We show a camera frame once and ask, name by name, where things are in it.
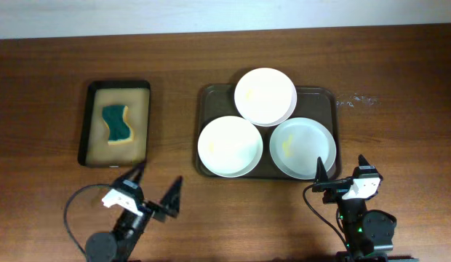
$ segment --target brown wooden surface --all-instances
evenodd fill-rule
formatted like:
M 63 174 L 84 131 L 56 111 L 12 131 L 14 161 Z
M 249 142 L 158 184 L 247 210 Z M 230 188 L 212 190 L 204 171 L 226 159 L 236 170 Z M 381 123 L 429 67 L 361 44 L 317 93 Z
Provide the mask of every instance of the brown wooden surface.
M 77 164 L 86 86 L 126 78 L 152 85 L 145 196 L 158 199 L 185 177 L 179 218 L 152 221 L 133 258 L 269 261 L 343 250 L 305 206 L 307 183 L 211 179 L 193 167 L 201 89 L 258 67 L 344 102 L 342 176 L 358 154 L 384 176 L 368 208 L 397 217 L 392 255 L 451 261 L 451 25 L 0 41 L 0 261 L 83 261 L 63 205 L 125 170 Z M 355 93 L 376 100 L 356 102 Z M 101 194 L 81 195 L 70 210 L 82 244 L 118 215 L 101 207 Z M 309 199 L 335 221 L 336 206 L 321 197 Z

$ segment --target sponge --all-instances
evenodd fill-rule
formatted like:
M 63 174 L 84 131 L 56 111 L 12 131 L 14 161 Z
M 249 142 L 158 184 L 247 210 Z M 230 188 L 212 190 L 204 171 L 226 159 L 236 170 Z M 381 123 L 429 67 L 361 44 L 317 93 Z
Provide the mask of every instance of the sponge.
M 103 120 L 109 129 L 110 146 L 133 141 L 133 130 L 127 124 L 128 110 L 129 107 L 124 105 L 103 107 Z

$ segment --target black cable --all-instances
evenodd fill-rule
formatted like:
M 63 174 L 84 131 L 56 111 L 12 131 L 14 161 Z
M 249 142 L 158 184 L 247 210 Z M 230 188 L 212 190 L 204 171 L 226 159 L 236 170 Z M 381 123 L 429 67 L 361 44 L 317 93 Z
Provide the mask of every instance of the black cable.
M 340 232 L 345 233 L 345 232 L 343 231 L 342 225 L 340 225 L 339 219 L 340 219 L 340 217 L 339 217 L 339 208 L 337 208 L 337 211 L 335 211 L 335 220 L 337 221 L 337 226 L 339 227 Z
M 68 211 L 68 207 L 71 205 L 73 199 L 78 196 L 81 192 L 89 189 L 89 188 L 112 188 L 111 185 L 108 184 L 95 184 L 95 185 L 88 185 L 88 186 L 84 186 L 81 189 L 75 191 L 75 193 L 73 193 L 71 195 L 71 197 L 68 198 L 67 202 L 65 203 L 65 207 L 64 207 L 64 227 L 67 230 L 67 233 L 69 235 L 69 237 L 72 239 L 73 243 L 75 243 L 75 245 L 80 249 L 80 252 L 83 254 L 83 256 L 86 258 L 87 254 L 85 253 L 85 250 L 83 249 L 83 247 L 81 247 L 81 245 L 79 244 L 79 242 L 77 241 L 77 239 L 73 236 L 72 232 L 71 232 L 71 228 L 68 226 L 68 222 L 67 222 L 67 211 Z
M 305 200 L 306 205 L 308 205 L 309 209 L 311 211 L 313 211 L 314 215 L 316 215 L 319 219 L 322 220 L 322 222 L 326 223 L 328 226 L 330 226 L 330 228 L 332 230 L 334 230 L 335 233 L 337 233 L 337 235 L 340 237 L 340 240 L 342 240 L 343 246 L 345 247 L 345 249 L 347 249 L 348 255 L 350 256 L 350 259 L 352 261 L 355 261 L 353 256 L 350 253 L 350 250 L 348 249 L 348 245 L 347 242 L 344 240 L 342 234 L 329 222 L 327 221 L 325 218 L 323 218 L 311 205 L 310 202 L 308 202 L 308 200 L 306 199 L 306 192 L 307 190 L 309 190 L 310 188 L 314 187 L 315 185 L 317 185 L 317 183 L 311 184 L 309 186 L 307 186 L 304 190 L 303 190 L 303 200 Z

